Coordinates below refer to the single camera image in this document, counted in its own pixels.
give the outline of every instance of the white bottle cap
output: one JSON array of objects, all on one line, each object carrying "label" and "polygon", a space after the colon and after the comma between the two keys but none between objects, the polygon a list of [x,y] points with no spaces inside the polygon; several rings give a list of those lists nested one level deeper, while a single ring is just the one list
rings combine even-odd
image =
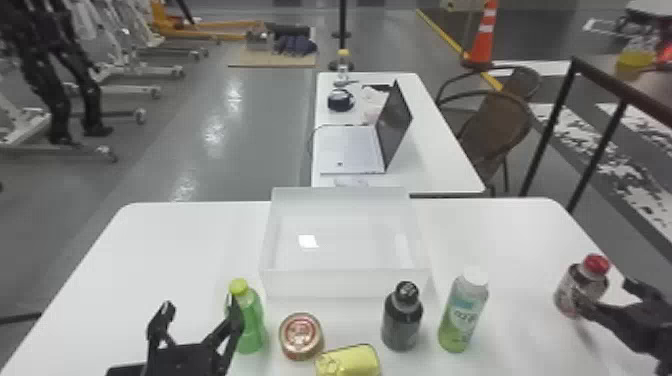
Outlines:
[{"label": "white bottle cap", "polygon": [[470,293],[478,294],[488,287],[488,273],[478,266],[467,266],[462,271],[464,288]]}]

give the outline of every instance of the transparent plastic box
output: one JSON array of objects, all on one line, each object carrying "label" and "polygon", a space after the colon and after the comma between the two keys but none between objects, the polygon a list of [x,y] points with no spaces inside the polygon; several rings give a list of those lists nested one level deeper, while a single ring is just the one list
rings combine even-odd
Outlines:
[{"label": "transparent plastic box", "polygon": [[275,188],[259,271],[269,298],[380,298],[430,276],[403,188]]}]

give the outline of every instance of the black bottle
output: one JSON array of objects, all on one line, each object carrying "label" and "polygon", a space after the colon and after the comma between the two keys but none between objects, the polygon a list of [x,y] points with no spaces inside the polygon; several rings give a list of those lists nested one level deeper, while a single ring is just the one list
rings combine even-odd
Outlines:
[{"label": "black bottle", "polygon": [[383,342],[394,351],[407,351],[415,346],[422,318],[420,294],[413,282],[402,281],[385,299],[383,312]]}]

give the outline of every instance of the green bottle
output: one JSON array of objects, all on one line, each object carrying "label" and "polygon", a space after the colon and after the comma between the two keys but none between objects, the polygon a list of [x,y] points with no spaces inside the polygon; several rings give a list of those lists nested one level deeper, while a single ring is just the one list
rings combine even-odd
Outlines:
[{"label": "green bottle", "polygon": [[261,307],[259,294],[250,288],[243,278],[236,278],[231,281],[229,292],[238,302],[245,321],[245,329],[238,340],[236,351],[241,354],[256,352],[264,346],[266,339],[264,311]]},{"label": "green bottle", "polygon": [[478,317],[488,300],[488,275],[467,267],[453,282],[439,327],[439,344],[445,350],[463,352],[474,333]]}]

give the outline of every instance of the table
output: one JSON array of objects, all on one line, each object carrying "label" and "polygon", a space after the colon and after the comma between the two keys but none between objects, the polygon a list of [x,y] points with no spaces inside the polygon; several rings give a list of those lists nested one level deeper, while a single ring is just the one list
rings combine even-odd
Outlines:
[{"label": "table", "polygon": [[[229,374],[314,375],[310,362],[286,360],[275,337],[285,315],[301,307],[322,321],[328,348],[371,343],[389,376],[653,374],[653,358],[632,353],[597,324],[568,320],[556,310],[551,294],[566,267],[587,252],[599,252],[561,206],[537,198],[413,200],[412,205],[436,286],[421,295],[425,317],[414,351],[394,353],[382,344],[383,297],[372,305],[320,302],[322,308],[266,300],[271,343],[259,354],[236,355]],[[202,340],[222,319],[230,279],[245,277],[264,296],[257,260],[268,211],[267,202],[125,207],[0,376],[102,376],[113,364],[142,361],[147,322],[165,299],[177,307],[170,332],[178,343]],[[453,278],[474,263],[490,272],[490,300],[471,347],[449,354],[436,340],[440,309]],[[609,278],[613,287],[604,300],[631,302],[618,288],[623,277],[615,268]]]},{"label": "table", "polygon": [[413,121],[399,145],[385,174],[334,175],[320,174],[320,132],[313,137],[311,186],[333,187],[335,179],[344,176],[364,181],[369,186],[403,186],[414,197],[474,195],[483,192],[483,182],[464,154],[462,147],[434,105],[420,77],[414,73],[351,73],[358,80],[347,89],[357,97],[348,112],[335,112],[327,107],[327,96],[333,89],[336,73],[317,76],[315,128],[323,124],[361,124],[364,100],[360,98],[363,84],[392,84],[396,79],[413,115]]},{"label": "table", "polygon": [[633,105],[648,115],[656,118],[661,123],[672,127],[672,74],[664,72],[646,72],[633,75],[633,72],[624,70],[616,63],[618,55],[598,55],[590,57],[573,56],[565,80],[558,93],[553,111],[548,119],[544,133],[541,136],[537,150],[532,158],[523,186],[520,190],[520,196],[527,196],[532,185],[541,158],[546,151],[548,142],[553,135],[555,125],[558,123],[560,111],[567,100],[567,95],[577,74],[601,86],[605,90],[619,97],[620,102],[616,111],[607,125],[607,129],[602,135],[602,139],[595,149],[588,167],[584,171],[579,184],[577,185],[572,197],[567,204],[567,211],[572,213],[586,189],[590,178],[595,172],[604,150],[613,137],[616,129],[621,123],[621,118],[628,105]]}]

